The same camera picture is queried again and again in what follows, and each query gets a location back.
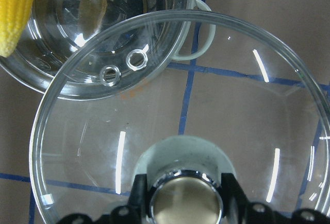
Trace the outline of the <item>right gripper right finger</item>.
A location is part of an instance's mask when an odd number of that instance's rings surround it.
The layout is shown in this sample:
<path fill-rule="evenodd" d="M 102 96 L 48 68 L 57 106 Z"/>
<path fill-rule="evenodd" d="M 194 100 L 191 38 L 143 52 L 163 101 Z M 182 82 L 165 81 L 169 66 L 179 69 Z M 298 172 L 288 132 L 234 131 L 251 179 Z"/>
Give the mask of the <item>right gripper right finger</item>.
<path fill-rule="evenodd" d="M 221 174 L 221 196 L 224 216 L 228 223 L 250 223 L 249 206 L 251 202 L 232 173 Z"/>

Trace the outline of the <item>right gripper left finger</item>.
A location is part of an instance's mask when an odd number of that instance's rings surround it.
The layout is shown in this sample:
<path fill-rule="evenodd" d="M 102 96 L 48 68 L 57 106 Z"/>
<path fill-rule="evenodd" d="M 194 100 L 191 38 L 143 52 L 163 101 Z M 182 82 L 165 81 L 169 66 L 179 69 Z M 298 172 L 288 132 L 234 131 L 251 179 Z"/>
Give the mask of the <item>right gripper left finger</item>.
<path fill-rule="evenodd" d="M 130 223 L 146 223 L 149 214 L 147 174 L 137 174 L 128 199 Z"/>

